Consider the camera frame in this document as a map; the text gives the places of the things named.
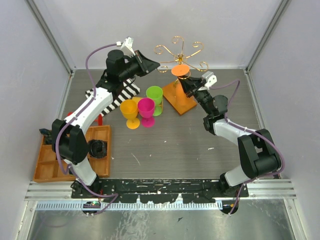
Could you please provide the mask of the yellow-orange plastic wine glass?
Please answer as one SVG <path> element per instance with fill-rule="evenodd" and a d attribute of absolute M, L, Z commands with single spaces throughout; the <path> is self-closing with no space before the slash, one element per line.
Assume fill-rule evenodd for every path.
<path fill-rule="evenodd" d="M 131 129 L 137 129 L 140 126 L 138 119 L 138 105 L 133 99 L 127 99 L 120 105 L 120 111 L 126 119 L 126 126 Z"/>

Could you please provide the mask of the orange plastic wine glass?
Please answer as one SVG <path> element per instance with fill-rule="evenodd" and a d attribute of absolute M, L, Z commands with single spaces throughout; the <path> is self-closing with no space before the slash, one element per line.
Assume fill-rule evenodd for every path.
<path fill-rule="evenodd" d="M 177 77 L 177 80 L 174 83 L 175 89 L 175 98 L 179 106 L 186 106 L 188 103 L 188 98 L 183 90 L 180 77 L 187 75 L 190 71 L 190 68 L 186 64 L 178 64 L 172 68 L 171 73 Z"/>

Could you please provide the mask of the gold wire wine glass rack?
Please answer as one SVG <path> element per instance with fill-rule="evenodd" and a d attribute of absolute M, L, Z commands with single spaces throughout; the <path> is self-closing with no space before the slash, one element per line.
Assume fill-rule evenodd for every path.
<path fill-rule="evenodd" d="M 161 55 L 163 50 L 166 50 L 168 53 L 170 53 L 170 55 L 173 56 L 173 60 L 171 61 L 162 61 L 160 63 L 160 69 L 157 71 L 160 73 L 166 73 L 169 70 L 166 64 L 175 64 L 175 66 L 173 66 L 171 69 L 171 74 L 176 77 L 176 80 L 164 86 L 162 91 L 163 97 L 180 116 L 187 113 L 197 105 L 194 98 L 186 96 L 182 86 L 182 82 L 191 76 L 190 69 L 194 69 L 199 72 L 206 72 L 209 69 L 209 66 L 205 61 L 199 63 L 201 68 L 197 68 L 187 63 L 189 58 L 197 55 L 204 49 L 203 43 L 199 41 L 193 42 L 192 47 L 195 48 L 196 51 L 190 55 L 184 54 L 184 45 L 181 46 L 181 51 L 179 53 L 172 53 L 163 44 L 156 45 L 153 50 L 157 55 Z"/>

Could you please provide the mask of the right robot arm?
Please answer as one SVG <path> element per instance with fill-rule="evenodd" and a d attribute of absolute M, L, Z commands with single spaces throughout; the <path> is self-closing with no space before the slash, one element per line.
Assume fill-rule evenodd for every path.
<path fill-rule="evenodd" d="M 209 92 L 217 82 L 213 72 L 201 77 L 178 78 L 188 98 L 195 98 L 206 112 L 203 125 L 209 133 L 222 137 L 238 147 L 240 164 L 220 175 L 218 188 L 225 197 L 231 197 L 237 188 L 260 177 L 278 175 L 284 170 L 285 160 L 275 146 L 270 132 L 254 130 L 234 123 L 227 117 L 231 100 L 224 95 Z"/>

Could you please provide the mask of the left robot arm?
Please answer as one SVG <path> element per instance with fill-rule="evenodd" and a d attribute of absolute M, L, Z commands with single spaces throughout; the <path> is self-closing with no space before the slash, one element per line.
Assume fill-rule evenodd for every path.
<path fill-rule="evenodd" d="M 93 94 L 65 119 L 56 119 L 52 123 L 52 150 L 56 153 L 58 164 L 63 162 L 72 171 L 78 182 L 83 183 L 82 192 L 88 198 L 100 193 L 96 183 L 97 173 L 89 160 L 89 145 L 85 135 L 98 115 L 115 100 L 127 85 L 126 81 L 143 77 L 160 67 L 160 63 L 148 59 L 139 50 L 133 56 L 127 56 L 122 50 L 114 49 L 107 54 L 106 69 L 93 88 Z"/>

